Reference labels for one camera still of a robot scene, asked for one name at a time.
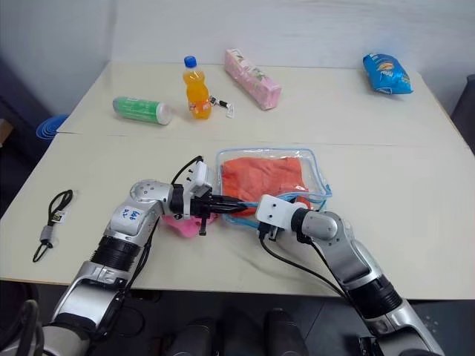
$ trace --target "orange cloth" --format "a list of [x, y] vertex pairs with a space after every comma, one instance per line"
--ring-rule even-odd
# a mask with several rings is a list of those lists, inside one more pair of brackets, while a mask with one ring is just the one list
[[[294, 157], [231, 159], [221, 165], [221, 176], [223, 194], [245, 202], [258, 202], [263, 194], [277, 196], [291, 191], [308, 191], [302, 180], [300, 160]], [[254, 212], [255, 208], [249, 208], [233, 216]]]

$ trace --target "white tag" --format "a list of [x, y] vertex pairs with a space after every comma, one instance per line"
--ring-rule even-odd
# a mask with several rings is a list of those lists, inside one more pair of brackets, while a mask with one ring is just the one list
[[232, 119], [235, 117], [235, 106], [233, 104], [228, 104], [228, 110], [226, 112], [226, 117]]
[[120, 211], [120, 223], [122, 225], [137, 225], [142, 220], [143, 210], [126, 205]]
[[66, 219], [66, 214], [67, 213], [68, 213], [67, 211], [58, 210], [53, 215], [53, 218], [51, 219], [51, 221], [53, 221], [55, 224], [62, 224]]

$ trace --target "black cable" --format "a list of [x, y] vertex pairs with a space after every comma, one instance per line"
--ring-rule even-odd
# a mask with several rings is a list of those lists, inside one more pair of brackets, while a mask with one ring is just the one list
[[151, 248], [151, 240], [152, 240], [152, 237], [154, 236], [154, 232], [155, 232], [155, 229], [157, 228], [159, 220], [160, 218], [157, 219], [157, 221], [155, 222], [155, 225], [152, 228], [150, 235], [148, 236], [147, 242], [143, 246], [143, 250], [140, 255], [139, 262], [137, 263], [137, 267], [135, 268], [134, 274], [132, 274], [132, 278], [128, 281], [127, 285], [124, 288], [124, 294], [126, 294], [128, 291], [131, 290], [132, 284], [135, 282], [136, 278], [139, 277], [140, 272], [143, 270], [143, 267], [147, 263], [148, 255], [150, 253], [150, 248]]
[[330, 271], [330, 273], [335, 276], [332, 272], [332, 270], [330, 269], [330, 267], [328, 266], [328, 263], [327, 263], [327, 260], [325, 259], [324, 255], [321, 253], [320, 249], [317, 247], [317, 245], [313, 242], [313, 241], [310, 241], [309, 242], [309, 245], [311, 245], [315, 251], [317, 251], [317, 254], [318, 256], [320, 256], [322, 262], [325, 264], [325, 266], [328, 268], [328, 270]]
[[[53, 209], [53, 204], [56, 203], [56, 201], [61, 197], [61, 201], [59, 201], [59, 204]], [[71, 189], [68, 189], [66, 191], [62, 191], [61, 193], [57, 194], [53, 200], [51, 200], [50, 205], [48, 206], [47, 209], [47, 222], [46, 226], [42, 230], [42, 234], [40, 237], [40, 244], [38, 248], [35, 251], [35, 254], [33, 255], [33, 262], [38, 262], [40, 261], [43, 256], [45, 255], [46, 251], [49, 248], [53, 248], [53, 244], [51, 243], [51, 237], [52, 237], [52, 227], [56, 223], [54, 220], [54, 216], [56, 213], [68, 206], [68, 204], [71, 202], [73, 199], [73, 191]]]
[[337, 293], [340, 297], [344, 298], [344, 299], [347, 299], [347, 297], [344, 295], [344, 293], [338, 289], [337, 286], [335, 286], [333, 283], [331, 283], [327, 278], [325, 278], [324, 276], [322, 276], [321, 274], [317, 273], [317, 272], [314, 272], [312, 271], [311, 269], [308, 269], [307, 267], [303, 267], [302, 265], [299, 265], [298, 263], [295, 263], [291, 260], [288, 260], [287, 258], [284, 258], [282, 256], [279, 256], [278, 254], [276, 254], [275, 252], [273, 252], [272, 250], [270, 250], [267, 246], [266, 246], [266, 243], [264, 242], [264, 238], [266, 236], [266, 233], [261, 231], [259, 233], [259, 240], [261, 242], [261, 245], [263, 247], [264, 250], [266, 250], [266, 252], [268, 254], [270, 254], [271, 256], [273, 256], [274, 258], [277, 258], [278, 260], [282, 261], [282, 262], [285, 262], [291, 266], [294, 266], [296, 268], [299, 268], [301, 269], [302, 271], [305, 271], [307, 273], [310, 273], [312, 276], [315, 276], [317, 277], [319, 280], [321, 280], [322, 282], [324, 282], [328, 287], [330, 287], [335, 293]]
[[43, 328], [38, 320], [39, 309], [35, 300], [27, 300], [22, 306], [22, 323], [24, 324], [22, 336], [20, 337], [16, 356], [27, 356], [30, 354], [33, 334], [36, 336], [34, 356], [42, 355], [45, 339]]
[[178, 177], [186, 170], [190, 165], [192, 165], [195, 162], [202, 162], [203, 161], [203, 156], [196, 156], [194, 159], [192, 159], [190, 162], [186, 163], [177, 174], [175, 174], [175, 177], [171, 180], [171, 184], [175, 184], [177, 181]]

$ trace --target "tissue box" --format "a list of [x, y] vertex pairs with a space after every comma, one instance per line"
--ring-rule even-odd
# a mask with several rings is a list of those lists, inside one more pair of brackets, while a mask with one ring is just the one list
[[240, 50], [227, 50], [224, 69], [258, 102], [261, 109], [277, 106], [282, 87], [246, 59]]

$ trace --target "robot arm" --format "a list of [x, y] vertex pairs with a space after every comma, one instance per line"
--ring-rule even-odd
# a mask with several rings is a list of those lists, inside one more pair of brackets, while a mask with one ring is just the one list
[[384, 356], [400, 356], [410, 349], [444, 354], [340, 216], [264, 195], [256, 217], [262, 223], [294, 231], [301, 243], [318, 246], [341, 289], [376, 336]]
[[[43, 328], [46, 355], [81, 356], [91, 341], [108, 335], [126, 292], [145, 265], [160, 216], [200, 217], [200, 234], [206, 234], [211, 213], [247, 208], [238, 199], [212, 194], [213, 174], [203, 162], [197, 162], [189, 172], [184, 185], [143, 180], [132, 186], [91, 259], [82, 264], [62, 295], [51, 324]], [[1, 355], [14, 355], [17, 349], [18, 342]]]

